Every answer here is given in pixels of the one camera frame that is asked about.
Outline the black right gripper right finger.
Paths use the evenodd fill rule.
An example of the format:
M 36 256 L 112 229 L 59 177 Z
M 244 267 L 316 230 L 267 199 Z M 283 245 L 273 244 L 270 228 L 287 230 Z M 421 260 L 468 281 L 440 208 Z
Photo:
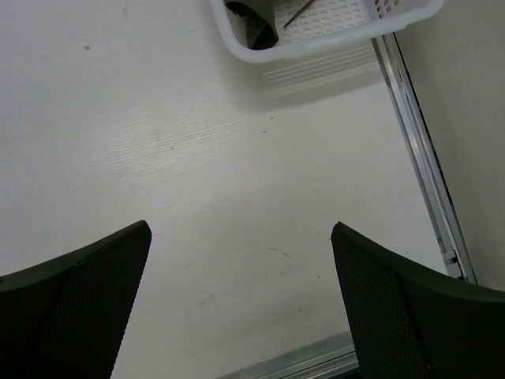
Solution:
M 363 378 L 502 378 L 504 293 L 458 280 L 344 223 L 335 268 Z

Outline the olive green shorts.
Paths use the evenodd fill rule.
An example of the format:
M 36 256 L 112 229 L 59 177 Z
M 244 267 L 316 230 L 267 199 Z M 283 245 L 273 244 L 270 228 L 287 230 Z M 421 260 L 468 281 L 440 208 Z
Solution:
M 275 27 L 275 7 L 270 0 L 225 1 L 225 7 L 245 20 L 247 47 L 254 51 L 267 50 L 279 41 Z

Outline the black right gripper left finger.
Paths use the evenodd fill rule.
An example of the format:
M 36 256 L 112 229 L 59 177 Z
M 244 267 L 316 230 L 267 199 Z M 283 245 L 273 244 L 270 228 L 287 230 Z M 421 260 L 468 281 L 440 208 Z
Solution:
M 3 378 L 109 378 L 152 241 L 141 220 L 1 278 Z

